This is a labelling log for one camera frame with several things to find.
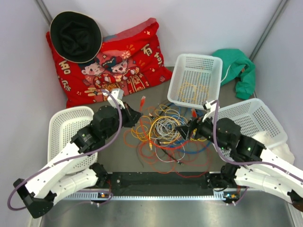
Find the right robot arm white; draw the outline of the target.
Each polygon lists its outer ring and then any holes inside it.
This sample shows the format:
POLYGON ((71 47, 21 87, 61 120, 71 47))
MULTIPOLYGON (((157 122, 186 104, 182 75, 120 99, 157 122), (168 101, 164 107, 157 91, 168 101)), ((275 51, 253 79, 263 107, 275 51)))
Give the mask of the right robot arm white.
POLYGON ((177 126, 185 139, 194 135, 212 142, 226 164, 221 168, 221 182, 264 191, 303 210, 303 172, 274 154, 256 139, 241 134, 241 127, 228 118, 213 122, 194 118, 177 126))

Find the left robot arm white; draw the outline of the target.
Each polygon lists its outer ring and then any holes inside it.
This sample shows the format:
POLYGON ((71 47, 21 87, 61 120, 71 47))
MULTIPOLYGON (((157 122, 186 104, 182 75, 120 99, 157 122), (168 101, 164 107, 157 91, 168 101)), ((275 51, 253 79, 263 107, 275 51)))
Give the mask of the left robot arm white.
POLYGON ((107 175, 102 165, 93 163, 81 171, 74 167, 110 144, 105 141, 117 137, 122 127, 131 128, 142 114, 127 103, 102 106, 93 114, 88 125, 79 129, 71 141, 36 174, 14 182, 15 191, 32 218, 40 218, 65 197, 87 187, 103 187, 107 175))

